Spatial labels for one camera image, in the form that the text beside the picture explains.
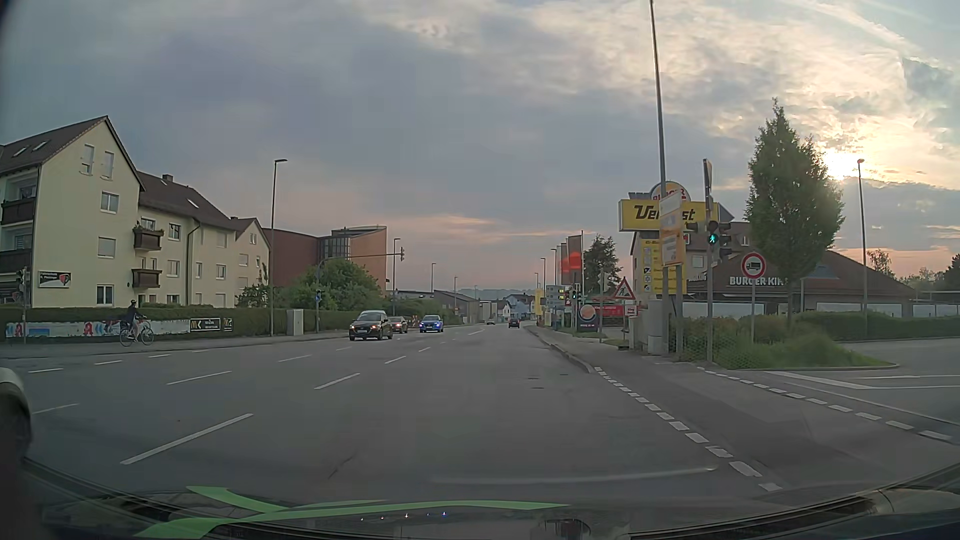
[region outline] blue car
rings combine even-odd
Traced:
[[[423,315],[420,321],[420,333],[425,331],[444,331],[444,320],[440,315]]]

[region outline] house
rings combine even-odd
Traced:
[[[4,302],[21,297],[26,270],[33,307],[233,307],[237,278],[250,278],[242,256],[268,260],[260,235],[256,249],[237,241],[251,223],[170,175],[137,171],[106,116],[0,147],[0,190]]]

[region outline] pole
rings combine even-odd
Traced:
[[[863,337],[870,335],[869,319],[867,318],[867,218],[863,214],[863,175],[860,172],[860,163],[856,161],[856,180],[860,186],[860,236],[863,241]]]
[[[666,155],[663,150],[663,97],[660,91],[660,55],[657,51],[657,20],[654,17],[654,0],[650,0],[650,34],[653,37],[654,43],[654,72],[655,72],[655,81],[657,84],[657,135],[658,141],[660,144],[660,199],[663,200],[663,197],[666,197]],[[662,247],[662,238],[660,239],[660,262],[662,265],[663,260],[663,247]],[[661,295],[662,303],[666,304],[667,299],[669,298],[670,293],[670,277],[669,272],[665,266],[663,266],[663,294]],[[662,336],[664,340],[664,349],[665,353],[669,353],[669,336],[670,336],[670,313],[667,311],[666,306],[663,306],[663,320],[662,320]]]

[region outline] graffiti wall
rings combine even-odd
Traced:
[[[188,333],[190,320],[150,321],[154,333]],[[120,319],[80,323],[27,323],[27,337],[102,337],[120,334]],[[23,323],[7,323],[7,337],[22,337]]]

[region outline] road curb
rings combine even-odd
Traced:
[[[555,343],[550,343],[550,342],[548,342],[547,340],[543,339],[543,336],[542,336],[542,335],[536,333],[535,331],[530,330],[531,327],[527,326],[527,327],[523,327],[523,328],[524,328],[525,330],[527,330],[528,332],[530,332],[531,334],[535,335],[535,336],[537,337],[537,339],[540,340],[541,343],[543,343],[544,345],[546,345],[546,346],[549,347],[550,349],[553,349],[554,351],[560,353],[560,356],[563,356],[564,358],[566,358],[570,363],[572,363],[573,365],[575,365],[575,366],[579,367],[580,369],[584,370],[584,372],[586,372],[588,375],[594,373],[593,366],[591,366],[590,364],[584,362],[583,360],[581,360],[580,358],[578,358],[578,357],[577,357],[576,355],[574,355],[573,353],[569,353],[569,352],[565,351],[564,349],[562,349],[559,345],[557,345],[557,344],[555,344]]]

